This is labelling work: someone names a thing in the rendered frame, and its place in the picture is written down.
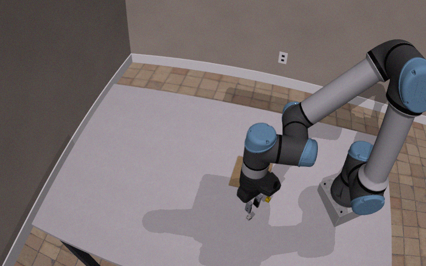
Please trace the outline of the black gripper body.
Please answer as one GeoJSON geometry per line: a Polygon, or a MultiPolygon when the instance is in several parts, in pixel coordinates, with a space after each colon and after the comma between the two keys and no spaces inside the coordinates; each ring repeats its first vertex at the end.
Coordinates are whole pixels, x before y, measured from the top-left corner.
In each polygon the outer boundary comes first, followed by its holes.
{"type": "Polygon", "coordinates": [[[242,161],[237,197],[243,203],[247,203],[260,193],[270,197],[280,189],[280,181],[273,172],[268,171],[269,166],[262,171],[253,171],[242,161]]]}

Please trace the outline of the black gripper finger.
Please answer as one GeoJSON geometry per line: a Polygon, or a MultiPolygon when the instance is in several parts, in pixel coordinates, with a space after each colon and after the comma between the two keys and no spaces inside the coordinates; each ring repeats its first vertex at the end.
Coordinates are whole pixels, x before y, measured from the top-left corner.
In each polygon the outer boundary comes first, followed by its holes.
{"type": "Polygon", "coordinates": [[[259,207],[259,205],[260,205],[260,202],[261,202],[261,198],[262,198],[263,196],[261,195],[261,194],[259,194],[259,195],[257,195],[256,197],[255,197],[255,199],[254,199],[254,202],[253,202],[253,204],[258,208],[259,207]]]}
{"type": "Polygon", "coordinates": [[[253,203],[252,203],[251,201],[248,201],[248,202],[246,203],[245,211],[246,211],[248,214],[249,214],[249,213],[251,213],[252,205],[253,205],[253,203]]]}

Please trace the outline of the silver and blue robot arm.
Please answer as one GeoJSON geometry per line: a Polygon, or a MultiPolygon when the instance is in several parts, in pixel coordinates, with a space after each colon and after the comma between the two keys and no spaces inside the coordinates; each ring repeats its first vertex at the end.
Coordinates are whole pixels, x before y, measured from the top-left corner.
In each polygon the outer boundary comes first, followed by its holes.
{"type": "Polygon", "coordinates": [[[379,211],[384,206],[388,175],[414,118],[426,111],[426,59],[408,41],[394,39],[376,46],[365,59],[302,102],[287,103],[282,112],[282,135],[266,123],[252,125],[245,140],[245,166],[254,171],[262,171],[270,163],[313,166],[318,144],[308,138],[308,128],[388,79],[389,104],[374,145],[365,141],[351,144],[331,186],[334,201],[355,214],[379,211]]]}

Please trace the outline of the brown square mat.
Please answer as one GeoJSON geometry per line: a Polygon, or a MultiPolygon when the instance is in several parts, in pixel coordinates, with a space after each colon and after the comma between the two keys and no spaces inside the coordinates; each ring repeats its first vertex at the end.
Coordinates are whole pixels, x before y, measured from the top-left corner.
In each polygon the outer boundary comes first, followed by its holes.
{"type": "MultiPolygon", "coordinates": [[[[230,182],[229,182],[229,186],[234,186],[234,187],[239,187],[240,186],[240,173],[241,173],[241,167],[242,167],[242,159],[243,157],[238,156],[230,182]]],[[[269,171],[271,172],[272,169],[272,165],[270,164],[269,166],[269,171]]]]}

